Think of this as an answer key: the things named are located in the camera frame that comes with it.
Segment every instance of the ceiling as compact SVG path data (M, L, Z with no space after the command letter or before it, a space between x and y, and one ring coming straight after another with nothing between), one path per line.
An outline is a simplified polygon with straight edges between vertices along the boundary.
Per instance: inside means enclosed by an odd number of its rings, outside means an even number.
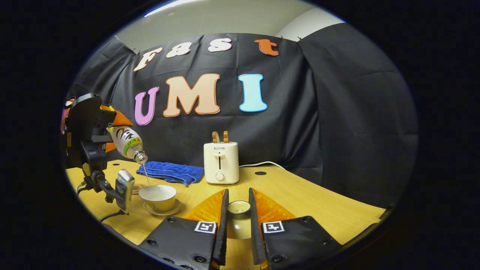
M135 51L203 34L275 36L293 19L313 8L299 0L198 0L141 18L116 36Z

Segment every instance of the bottle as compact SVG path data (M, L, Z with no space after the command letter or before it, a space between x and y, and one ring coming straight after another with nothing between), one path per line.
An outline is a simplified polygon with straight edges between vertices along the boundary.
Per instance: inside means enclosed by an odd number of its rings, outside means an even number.
M113 143L118 152L128 158L133 159L140 165L144 165L148 157L143 151L143 142L140 136L129 126L115 126L107 128L112 136Z

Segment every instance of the orange letter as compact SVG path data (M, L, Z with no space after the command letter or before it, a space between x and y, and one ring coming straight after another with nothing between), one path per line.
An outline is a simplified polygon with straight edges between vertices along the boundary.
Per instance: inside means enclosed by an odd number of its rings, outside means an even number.
M272 50L272 46L276 47L276 43L270 42L269 39L257 39L255 41L260 47L260 51L268 55L278 55L278 51Z
M153 59L153 57L161 51L162 51L162 48L158 48L158 49L144 53L142 59L140 60L140 63L138 63L138 66L133 71L137 71L146 67L147 62L150 62Z
M198 106L195 112L198 114L213 114L220 111L216 104L215 85L220 78L218 74L203 74L197 82L190 88L183 76L172 77L166 81L170 86L168 90L167 109L163 111L166 117L177 116L180 109L177 108L177 100L180 101L185 113L192 111L193 105L198 98Z

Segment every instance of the teacup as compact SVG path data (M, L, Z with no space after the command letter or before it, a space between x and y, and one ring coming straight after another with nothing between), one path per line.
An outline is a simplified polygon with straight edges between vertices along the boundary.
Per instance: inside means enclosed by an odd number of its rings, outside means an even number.
M138 196L142 198L150 209L155 211L172 210L175 206L177 190L168 185L150 185L142 188Z

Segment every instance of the blue towel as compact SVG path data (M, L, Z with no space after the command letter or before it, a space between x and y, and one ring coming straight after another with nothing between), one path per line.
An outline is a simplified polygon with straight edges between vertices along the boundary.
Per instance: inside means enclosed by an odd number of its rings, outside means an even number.
M183 183L187 187L190 183L199 182L204 175L204 169L201 167L157 161L145 163L145 170L148 176L163 178L170 183ZM145 175L144 167L140 166L137 173Z

